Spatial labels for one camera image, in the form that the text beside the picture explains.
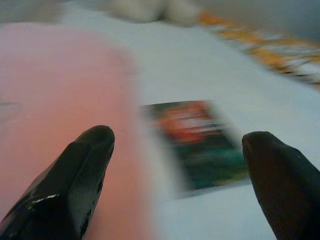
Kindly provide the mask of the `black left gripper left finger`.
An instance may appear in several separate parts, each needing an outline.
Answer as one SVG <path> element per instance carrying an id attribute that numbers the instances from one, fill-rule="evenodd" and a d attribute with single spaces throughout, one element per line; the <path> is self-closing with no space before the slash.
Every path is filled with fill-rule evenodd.
<path id="1" fill-rule="evenodd" d="M 0 240 L 83 240 L 115 146 L 96 125 L 41 172 L 0 222 Z"/>

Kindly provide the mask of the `yellow cartoon print duvet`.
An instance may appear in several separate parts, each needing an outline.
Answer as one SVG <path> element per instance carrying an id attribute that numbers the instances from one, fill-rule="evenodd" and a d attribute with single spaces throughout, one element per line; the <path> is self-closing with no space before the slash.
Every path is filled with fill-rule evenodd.
<path id="1" fill-rule="evenodd" d="M 264 68 L 320 91 L 320 43 L 265 31 L 211 12 L 202 12 L 198 22 Z"/>

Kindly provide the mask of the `white quilted mattress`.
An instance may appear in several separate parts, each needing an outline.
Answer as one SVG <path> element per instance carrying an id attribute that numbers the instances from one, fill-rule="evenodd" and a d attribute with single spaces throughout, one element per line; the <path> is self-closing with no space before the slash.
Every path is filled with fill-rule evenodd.
<path id="1" fill-rule="evenodd" d="M 268 131 L 320 169 L 320 91 L 263 69 L 200 27 L 134 24 L 75 2 L 63 6 L 63 24 L 130 50 L 141 105 L 209 100 L 236 143 Z M 181 174 L 155 129 L 145 118 L 139 126 L 160 240 L 276 240 L 249 182 L 182 194 Z"/>

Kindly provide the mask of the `pink pillow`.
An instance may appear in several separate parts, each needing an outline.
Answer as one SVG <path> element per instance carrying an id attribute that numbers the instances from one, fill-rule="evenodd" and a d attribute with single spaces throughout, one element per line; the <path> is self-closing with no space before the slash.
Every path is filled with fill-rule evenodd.
<path id="1" fill-rule="evenodd" d="M 0 221 L 85 130 L 115 134 L 85 240 L 158 240 L 138 126 L 136 66 L 113 41 L 59 24 L 0 29 Z"/>

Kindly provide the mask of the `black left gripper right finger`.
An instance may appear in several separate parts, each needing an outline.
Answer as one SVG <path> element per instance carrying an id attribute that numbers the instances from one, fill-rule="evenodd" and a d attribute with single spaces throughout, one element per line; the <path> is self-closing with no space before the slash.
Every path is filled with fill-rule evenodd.
<path id="1" fill-rule="evenodd" d="M 277 240 L 320 240 L 320 170 L 267 131 L 242 137 L 257 201 Z"/>

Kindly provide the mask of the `cream plush toy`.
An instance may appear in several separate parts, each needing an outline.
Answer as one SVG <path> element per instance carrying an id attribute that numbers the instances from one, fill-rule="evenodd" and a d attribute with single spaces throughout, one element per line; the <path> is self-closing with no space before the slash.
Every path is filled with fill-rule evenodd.
<path id="1" fill-rule="evenodd" d="M 107 11 L 114 17 L 135 23 L 165 21 L 191 26 L 203 9 L 193 0 L 111 0 Z"/>

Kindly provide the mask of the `dark book with red cover art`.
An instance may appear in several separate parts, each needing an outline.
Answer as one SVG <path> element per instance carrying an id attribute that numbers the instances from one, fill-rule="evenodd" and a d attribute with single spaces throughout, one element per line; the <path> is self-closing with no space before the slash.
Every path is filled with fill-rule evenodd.
<path id="1" fill-rule="evenodd" d="M 240 145 L 211 102 L 153 103 L 140 111 L 173 199 L 250 183 Z"/>

